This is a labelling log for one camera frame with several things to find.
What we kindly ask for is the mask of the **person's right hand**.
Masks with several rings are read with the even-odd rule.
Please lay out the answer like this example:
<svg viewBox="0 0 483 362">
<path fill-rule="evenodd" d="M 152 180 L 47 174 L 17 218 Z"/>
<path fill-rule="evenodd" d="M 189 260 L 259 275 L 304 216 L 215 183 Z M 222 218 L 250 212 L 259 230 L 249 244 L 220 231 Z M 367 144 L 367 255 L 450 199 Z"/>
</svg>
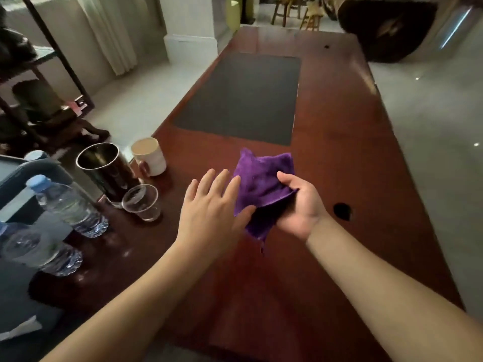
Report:
<svg viewBox="0 0 483 362">
<path fill-rule="evenodd" d="M 302 179 L 302 189 L 295 192 L 294 200 L 276 225 L 306 243 L 317 225 L 331 220 L 316 187 Z"/>
</svg>

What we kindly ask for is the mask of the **person's left hand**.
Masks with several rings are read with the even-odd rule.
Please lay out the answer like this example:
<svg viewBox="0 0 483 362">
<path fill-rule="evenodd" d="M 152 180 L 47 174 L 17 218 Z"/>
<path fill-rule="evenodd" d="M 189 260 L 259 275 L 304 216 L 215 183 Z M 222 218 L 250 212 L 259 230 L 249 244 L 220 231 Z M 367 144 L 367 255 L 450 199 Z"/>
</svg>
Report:
<svg viewBox="0 0 483 362">
<path fill-rule="evenodd" d="M 174 244 L 186 254 L 215 259 L 242 235 L 233 231 L 240 177 L 232 176 L 230 172 L 223 197 L 219 201 L 211 202 L 210 186 L 219 173 L 209 169 L 198 180 L 194 201 L 187 204 L 183 201 Z"/>
</svg>

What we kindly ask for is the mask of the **purple cleaning cloth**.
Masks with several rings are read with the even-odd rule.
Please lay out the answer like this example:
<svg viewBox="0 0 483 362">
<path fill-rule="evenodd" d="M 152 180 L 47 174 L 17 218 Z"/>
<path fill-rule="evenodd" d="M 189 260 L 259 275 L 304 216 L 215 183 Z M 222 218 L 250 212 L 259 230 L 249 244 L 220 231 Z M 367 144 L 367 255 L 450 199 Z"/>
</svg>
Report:
<svg viewBox="0 0 483 362">
<path fill-rule="evenodd" d="M 295 167 L 289 152 L 275 156 L 255 156 L 249 149 L 240 152 L 234 176 L 240 177 L 238 197 L 234 207 L 237 216 L 244 208 L 255 206 L 246 233 L 261 242 L 264 254 L 265 241 L 269 231 L 295 198 L 297 189 L 281 183 L 277 173 L 281 171 L 294 175 Z"/>
</svg>

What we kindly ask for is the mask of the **person's left forearm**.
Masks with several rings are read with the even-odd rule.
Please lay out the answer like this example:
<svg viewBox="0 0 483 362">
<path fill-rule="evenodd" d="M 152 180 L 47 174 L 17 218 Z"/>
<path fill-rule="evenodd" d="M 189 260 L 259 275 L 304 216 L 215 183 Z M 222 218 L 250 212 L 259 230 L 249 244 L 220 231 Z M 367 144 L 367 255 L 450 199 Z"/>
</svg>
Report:
<svg viewBox="0 0 483 362">
<path fill-rule="evenodd" d="M 136 362 L 182 298 L 230 247 L 221 238 L 181 238 L 138 280 L 40 362 Z"/>
</svg>

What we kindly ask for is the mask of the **person's right forearm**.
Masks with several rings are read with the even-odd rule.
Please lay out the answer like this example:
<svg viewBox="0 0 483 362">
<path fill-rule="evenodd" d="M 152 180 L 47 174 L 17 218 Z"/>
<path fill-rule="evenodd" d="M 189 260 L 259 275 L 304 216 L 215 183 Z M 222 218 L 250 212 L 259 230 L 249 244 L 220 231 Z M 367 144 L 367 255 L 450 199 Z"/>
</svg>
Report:
<svg viewBox="0 0 483 362">
<path fill-rule="evenodd" d="M 393 362 L 483 362 L 483 326 L 322 217 L 306 242 Z"/>
</svg>

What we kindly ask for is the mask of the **clear plastic cup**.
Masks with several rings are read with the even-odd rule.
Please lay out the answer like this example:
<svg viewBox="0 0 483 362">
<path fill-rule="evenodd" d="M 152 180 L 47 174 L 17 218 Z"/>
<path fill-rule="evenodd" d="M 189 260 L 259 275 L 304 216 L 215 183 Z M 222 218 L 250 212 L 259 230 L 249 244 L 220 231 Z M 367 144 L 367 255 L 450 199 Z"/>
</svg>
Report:
<svg viewBox="0 0 483 362">
<path fill-rule="evenodd" d="M 123 196 L 121 206 L 145 222 L 154 222 L 161 216 L 159 192 L 152 184 L 139 184 Z"/>
</svg>

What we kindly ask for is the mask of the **white ceramic mug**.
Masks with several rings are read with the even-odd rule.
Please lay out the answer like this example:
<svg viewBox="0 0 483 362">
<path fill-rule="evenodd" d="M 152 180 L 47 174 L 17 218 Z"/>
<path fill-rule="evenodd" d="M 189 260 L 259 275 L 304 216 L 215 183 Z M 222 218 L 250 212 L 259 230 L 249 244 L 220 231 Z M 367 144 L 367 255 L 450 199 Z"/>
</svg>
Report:
<svg viewBox="0 0 483 362">
<path fill-rule="evenodd" d="M 157 139 L 149 137 L 137 140 L 130 149 L 144 176 L 159 176 L 166 171 L 167 162 Z"/>
</svg>

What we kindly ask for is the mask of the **steel tumbler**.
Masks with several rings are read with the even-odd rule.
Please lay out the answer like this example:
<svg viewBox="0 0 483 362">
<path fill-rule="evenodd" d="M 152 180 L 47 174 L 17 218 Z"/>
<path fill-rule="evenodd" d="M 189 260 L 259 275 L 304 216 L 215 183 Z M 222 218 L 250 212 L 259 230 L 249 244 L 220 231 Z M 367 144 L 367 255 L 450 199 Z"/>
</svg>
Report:
<svg viewBox="0 0 483 362">
<path fill-rule="evenodd" d="M 76 165 L 91 178 L 115 208 L 122 208 L 124 195 L 140 184 L 119 147 L 111 142 L 101 142 L 83 149 L 76 157 Z"/>
</svg>

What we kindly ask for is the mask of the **dark grey desk mat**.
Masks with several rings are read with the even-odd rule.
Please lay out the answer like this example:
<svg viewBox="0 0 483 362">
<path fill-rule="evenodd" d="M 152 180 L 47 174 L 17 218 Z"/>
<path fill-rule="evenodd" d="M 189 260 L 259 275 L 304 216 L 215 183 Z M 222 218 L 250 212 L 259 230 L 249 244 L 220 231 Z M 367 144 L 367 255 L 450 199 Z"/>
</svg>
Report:
<svg viewBox="0 0 483 362">
<path fill-rule="evenodd" d="M 301 59 L 229 53 L 174 120 L 183 129 L 290 146 Z"/>
</svg>

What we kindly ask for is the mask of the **clear plastic water bottle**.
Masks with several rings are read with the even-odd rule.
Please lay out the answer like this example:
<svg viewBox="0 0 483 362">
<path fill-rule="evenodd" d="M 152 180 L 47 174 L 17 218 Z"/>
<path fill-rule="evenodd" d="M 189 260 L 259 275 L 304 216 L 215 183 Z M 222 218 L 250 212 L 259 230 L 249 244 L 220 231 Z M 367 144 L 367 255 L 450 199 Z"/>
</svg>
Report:
<svg viewBox="0 0 483 362">
<path fill-rule="evenodd" d="M 57 216 L 82 236 L 96 238 L 108 229 L 108 219 L 75 188 L 53 182 L 45 175 L 29 178 L 26 186 L 33 191 L 43 210 Z"/>
<path fill-rule="evenodd" d="M 0 222 L 0 257 L 56 277 L 76 272 L 81 251 L 22 223 Z"/>
</svg>

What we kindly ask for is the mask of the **wooden stool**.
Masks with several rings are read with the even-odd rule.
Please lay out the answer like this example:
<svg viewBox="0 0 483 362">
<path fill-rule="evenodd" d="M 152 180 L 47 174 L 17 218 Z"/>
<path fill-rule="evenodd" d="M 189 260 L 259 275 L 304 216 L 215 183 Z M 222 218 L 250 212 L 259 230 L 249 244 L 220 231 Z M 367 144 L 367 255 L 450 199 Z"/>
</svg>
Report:
<svg viewBox="0 0 483 362">
<path fill-rule="evenodd" d="M 290 16 L 290 12 L 292 7 L 296 7 L 297 9 L 297 18 L 300 19 L 301 17 L 301 7 L 304 0 L 274 0 L 275 2 L 275 9 L 270 21 L 271 25 L 275 25 L 275 20 L 277 17 L 282 18 L 282 27 L 286 27 L 287 19 Z"/>
<path fill-rule="evenodd" d="M 325 10 L 318 0 L 308 1 L 299 30 L 305 27 L 305 30 L 319 31 L 321 19 L 325 14 Z"/>
</svg>

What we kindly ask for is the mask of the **grey tray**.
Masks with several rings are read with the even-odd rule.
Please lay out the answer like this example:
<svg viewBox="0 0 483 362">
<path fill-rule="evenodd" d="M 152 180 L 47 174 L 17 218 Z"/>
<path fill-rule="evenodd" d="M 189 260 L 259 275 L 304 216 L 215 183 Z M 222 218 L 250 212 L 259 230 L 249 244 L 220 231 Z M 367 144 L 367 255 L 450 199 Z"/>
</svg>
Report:
<svg viewBox="0 0 483 362">
<path fill-rule="evenodd" d="M 73 178 L 46 152 L 36 150 L 23 159 L 0 156 L 0 354 L 21 349 L 49 336 L 64 311 L 33 300 L 28 289 L 33 277 L 62 278 L 80 267 L 82 253 L 65 242 L 73 229 L 57 215 L 43 210 L 26 182 L 44 175 L 72 184 Z"/>
</svg>

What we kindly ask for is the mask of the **white curtain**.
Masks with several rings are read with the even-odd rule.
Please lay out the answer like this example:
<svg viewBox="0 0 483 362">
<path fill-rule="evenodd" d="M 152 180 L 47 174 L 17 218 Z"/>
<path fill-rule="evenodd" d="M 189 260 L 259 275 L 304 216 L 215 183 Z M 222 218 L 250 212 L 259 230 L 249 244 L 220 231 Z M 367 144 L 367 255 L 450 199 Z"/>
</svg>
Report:
<svg viewBox="0 0 483 362">
<path fill-rule="evenodd" d="M 138 59 L 122 12 L 123 0 L 77 0 L 98 45 L 117 76 L 131 71 Z"/>
</svg>

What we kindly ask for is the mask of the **dark metal shelf rack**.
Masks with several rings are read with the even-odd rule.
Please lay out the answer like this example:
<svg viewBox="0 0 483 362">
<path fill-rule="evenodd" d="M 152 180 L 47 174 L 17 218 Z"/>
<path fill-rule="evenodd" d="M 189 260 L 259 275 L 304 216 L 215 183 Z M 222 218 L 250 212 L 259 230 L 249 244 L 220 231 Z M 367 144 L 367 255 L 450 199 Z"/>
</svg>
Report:
<svg viewBox="0 0 483 362">
<path fill-rule="evenodd" d="M 16 105 L 0 95 L 0 155 L 23 157 L 31 150 L 56 153 L 73 144 L 83 147 L 106 141 L 110 132 L 85 120 L 94 103 L 69 64 L 54 36 L 31 0 L 21 0 L 44 35 L 48 46 L 35 46 L 24 34 L 8 27 L 7 11 L 0 0 L 0 87 L 25 72 L 35 79 L 11 88 Z M 61 99 L 39 66 L 59 59 L 80 92 L 72 101 Z"/>
</svg>

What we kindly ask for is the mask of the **white paper napkin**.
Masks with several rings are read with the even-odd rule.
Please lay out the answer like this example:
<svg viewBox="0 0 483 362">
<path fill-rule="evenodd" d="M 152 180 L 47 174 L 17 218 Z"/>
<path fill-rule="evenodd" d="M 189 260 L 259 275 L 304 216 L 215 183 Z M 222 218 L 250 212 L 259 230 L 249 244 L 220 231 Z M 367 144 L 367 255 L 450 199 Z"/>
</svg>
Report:
<svg viewBox="0 0 483 362">
<path fill-rule="evenodd" d="M 27 321 L 19 324 L 10 331 L 0 333 L 0 342 L 10 340 L 21 335 L 26 335 L 39 331 L 43 328 L 40 322 L 37 321 L 37 317 L 34 315 L 30 317 Z"/>
</svg>

